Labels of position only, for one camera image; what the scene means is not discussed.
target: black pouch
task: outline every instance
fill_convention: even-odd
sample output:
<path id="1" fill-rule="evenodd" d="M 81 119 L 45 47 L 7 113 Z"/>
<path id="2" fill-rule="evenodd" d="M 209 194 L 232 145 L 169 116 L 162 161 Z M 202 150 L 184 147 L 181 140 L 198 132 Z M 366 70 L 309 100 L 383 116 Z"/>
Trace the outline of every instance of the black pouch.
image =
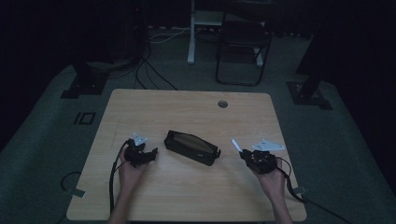
<path id="1" fill-rule="evenodd" d="M 164 142 L 167 149 L 208 166 L 221 153 L 215 145 L 189 133 L 169 131 Z"/>

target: chair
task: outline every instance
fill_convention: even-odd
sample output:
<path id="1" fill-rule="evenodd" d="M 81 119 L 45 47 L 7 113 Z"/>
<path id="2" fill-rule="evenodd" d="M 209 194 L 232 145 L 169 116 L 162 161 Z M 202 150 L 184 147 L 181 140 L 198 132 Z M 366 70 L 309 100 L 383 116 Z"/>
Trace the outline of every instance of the chair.
<path id="1" fill-rule="evenodd" d="M 273 31 L 280 23 L 282 8 L 277 3 L 263 1 L 232 1 L 226 8 L 220 28 L 217 50 L 216 80 L 223 84 L 255 86 L 262 80 Z M 254 62 L 263 53 L 260 75 L 253 82 L 238 82 L 220 78 L 219 66 L 223 46 L 231 49 L 249 48 Z"/>

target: wire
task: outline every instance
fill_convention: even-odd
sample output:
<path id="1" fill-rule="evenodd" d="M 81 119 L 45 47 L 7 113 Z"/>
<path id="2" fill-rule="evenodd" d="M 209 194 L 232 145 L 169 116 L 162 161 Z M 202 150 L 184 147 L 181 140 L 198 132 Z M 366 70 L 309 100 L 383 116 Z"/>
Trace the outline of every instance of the wire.
<path id="1" fill-rule="evenodd" d="M 113 209 L 114 209 L 114 194 L 113 194 L 114 174 L 116 173 L 116 170 L 119 168 L 119 167 L 117 167 L 117 163 L 118 163 L 118 161 L 119 161 L 119 158 L 120 158 L 120 154 L 121 154 L 121 152 L 122 152 L 122 149 L 125 147 L 126 144 L 128 144 L 128 142 L 129 142 L 129 139 L 126 140 L 126 141 L 122 144 L 122 146 L 121 146 L 121 148 L 120 148 L 120 151 L 119 151 L 119 154 L 117 155 L 116 160 L 113 162 L 113 167 L 111 168 L 110 180 L 109 180 L 109 182 L 108 182 L 108 191 L 109 191 L 109 195 L 110 195 L 110 214 L 111 214 L 111 212 L 112 212 Z"/>
<path id="2" fill-rule="evenodd" d="M 116 168 L 115 171 L 117 171 L 125 162 L 127 162 L 127 161 L 124 161 L 123 163 L 121 163 L 121 164 Z"/>
<path id="3" fill-rule="evenodd" d="M 70 172 L 69 174 L 65 175 L 62 180 L 61 180 L 61 188 L 64 192 L 66 192 L 66 187 L 64 186 L 64 181 L 66 180 L 67 177 L 69 177 L 70 175 L 81 175 L 80 171 L 74 171 L 74 172 Z"/>
<path id="4" fill-rule="evenodd" d="M 291 181 L 290 181 L 291 165 L 290 165 L 290 163 L 289 163 L 288 161 L 285 161 L 284 159 L 282 159 L 282 158 L 280 158 L 280 157 L 276 157 L 276 158 L 277 158 L 277 159 L 280 159 L 280 160 L 282 160 L 282 161 L 284 161 L 284 162 L 289 166 L 289 175 L 287 175 L 286 172 L 283 171 L 282 169 L 280 169 L 279 167 L 276 167 L 276 169 L 277 169 L 278 171 L 280 171 L 280 172 L 286 177 L 286 180 L 287 180 L 286 186 L 287 186 L 288 191 L 289 191 L 289 193 L 291 194 L 291 196 L 293 196 L 295 199 L 297 199 L 298 201 L 300 201 L 300 202 L 302 202 L 302 203 L 312 203 L 313 205 L 315 205 L 316 207 L 322 209 L 323 211 L 328 212 L 329 214 L 331 214 L 331 215 L 333 215 L 333 216 L 335 216 L 335 217 L 340 218 L 340 219 L 343 220 L 345 223 L 351 224 L 350 221 L 348 221 L 348 220 L 346 220 L 345 218 L 343 218 L 343 217 L 341 217 L 341 216 L 335 214 L 333 211 L 331 211 L 331 210 L 329 210 L 329 209 L 323 207 L 322 205 L 320 205 L 320 204 L 318 204 L 318 203 L 315 203 L 315 202 L 311 201 L 310 199 L 306 198 L 305 196 L 302 197 L 302 198 L 298 197 L 298 196 L 296 195 L 296 193 L 294 192 L 292 186 L 291 186 Z"/>
<path id="5" fill-rule="evenodd" d="M 186 30 L 188 30 L 188 29 L 189 29 L 189 27 L 184 28 L 182 31 L 180 31 L 179 33 L 176 33 L 176 34 L 158 34 L 158 35 L 154 35 L 154 36 L 152 36 L 150 39 L 153 39 L 153 38 L 155 38 L 155 37 L 157 37 L 157 36 L 161 36 L 161 35 L 170 35 L 170 37 L 166 38 L 166 39 L 163 40 L 163 41 L 158 41 L 158 42 L 152 42 L 152 41 L 150 41 L 150 43 L 151 43 L 151 44 L 162 44 L 162 43 L 165 43 L 165 42 L 167 42 L 168 40 L 170 40 L 170 39 L 172 39 L 172 38 L 174 38 L 174 37 L 176 37 L 176 36 L 178 36 L 178 35 L 183 34 L 183 33 L 184 33 Z"/>
<path id="6" fill-rule="evenodd" d="M 145 85 L 143 85 L 143 83 L 140 81 L 140 79 L 139 79 L 139 75 L 138 75 L 138 73 L 139 73 L 139 70 L 140 70 L 140 67 L 144 64 L 145 65 L 145 67 L 146 67 L 146 74 L 147 74 L 147 76 L 148 76 L 148 79 L 150 80 L 150 82 L 157 88 L 157 90 L 159 90 L 160 88 L 154 83 L 154 81 L 151 79 L 151 77 L 149 76 L 149 70 L 147 69 L 147 65 L 154 71 L 154 73 L 158 76 L 158 77 L 160 77 L 163 81 L 165 81 L 166 83 L 168 83 L 175 91 L 177 91 L 177 88 L 170 82 L 170 81 L 168 81 L 165 77 L 163 77 L 155 68 L 154 68 L 154 66 L 152 66 L 151 65 L 151 63 L 149 63 L 149 61 L 148 61 L 148 59 L 149 59 L 149 57 L 151 56 L 151 47 L 148 47 L 148 56 L 145 58 L 145 57 L 142 57 L 142 62 L 136 67 L 136 69 L 134 70 L 134 76 L 135 76 L 135 80 L 134 80 L 134 88 L 135 88 L 135 85 L 136 85 L 136 82 L 138 82 L 139 83 L 139 85 L 140 86 L 142 86 L 142 88 L 143 89 L 147 89 L 147 87 L 145 86 Z"/>
<path id="7" fill-rule="evenodd" d="M 352 222 L 346 220 L 344 217 L 341 217 L 341 216 L 335 214 L 333 211 L 331 211 L 331 210 L 329 210 L 329 209 L 323 207 L 322 205 L 320 205 L 320 204 L 318 204 L 318 203 L 315 203 L 315 202 L 311 201 L 310 199 L 306 198 L 305 196 L 304 196 L 304 200 L 306 200 L 306 201 L 309 202 L 309 203 L 312 203 L 314 206 L 316 206 L 316 207 L 318 207 L 318 208 L 320 208 L 320 209 L 322 209 L 322 210 L 324 210 L 324 211 L 330 213 L 331 215 L 340 218 L 340 219 L 343 220 L 345 223 L 352 224 Z"/>

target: hand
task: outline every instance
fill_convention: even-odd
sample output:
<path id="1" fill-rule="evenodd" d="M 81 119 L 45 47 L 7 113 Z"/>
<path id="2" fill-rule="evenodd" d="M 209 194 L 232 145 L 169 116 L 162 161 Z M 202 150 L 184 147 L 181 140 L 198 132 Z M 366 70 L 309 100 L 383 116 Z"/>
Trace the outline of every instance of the hand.
<path id="1" fill-rule="evenodd" d="M 276 159 L 276 165 L 282 169 L 282 160 Z M 284 200 L 285 197 L 285 176 L 277 169 L 269 174 L 259 175 L 253 172 L 262 185 L 262 190 L 268 199 L 274 201 Z"/>
<path id="2" fill-rule="evenodd" d="M 142 164 L 136 168 L 134 168 L 128 161 L 125 160 L 124 148 L 120 154 L 121 166 L 119 168 L 119 176 L 120 176 L 120 195 L 130 196 L 134 187 L 139 182 L 143 173 L 146 170 L 148 164 Z"/>

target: desk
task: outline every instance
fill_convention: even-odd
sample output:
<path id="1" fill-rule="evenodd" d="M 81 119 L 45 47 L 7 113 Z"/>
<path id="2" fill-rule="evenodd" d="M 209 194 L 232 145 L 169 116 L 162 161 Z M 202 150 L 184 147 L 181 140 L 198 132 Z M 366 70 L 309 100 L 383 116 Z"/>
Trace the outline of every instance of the desk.
<path id="1" fill-rule="evenodd" d="M 220 108 L 220 100 L 228 102 L 228 107 Z M 163 139 L 169 130 L 205 139 L 221 149 L 220 157 L 206 166 L 166 149 Z M 78 181 L 77 189 L 86 191 L 85 197 L 73 197 L 69 219 L 108 219 L 112 163 L 133 133 L 148 138 L 146 151 L 158 147 L 159 153 L 136 189 L 130 220 L 274 220 L 257 178 L 230 140 L 234 137 L 248 149 L 264 137 L 285 144 L 268 94 L 141 90 L 113 91 Z M 273 154 L 290 161 L 286 149 Z M 294 174 L 291 182 L 297 187 Z M 119 189 L 115 175 L 116 198 Z M 293 220 L 304 220 L 304 205 L 288 192 L 286 199 Z"/>
<path id="2" fill-rule="evenodd" d="M 195 25 L 221 26 L 223 12 L 219 11 L 203 11 L 195 10 L 195 0 L 191 0 L 191 16 L 190 16 L 190 44 L 189 54 L 187 56 L 187 64 L 194 64 L 195 61 Z M 262 67 L 262 56 L 256 59 L 258 67 Z"/>

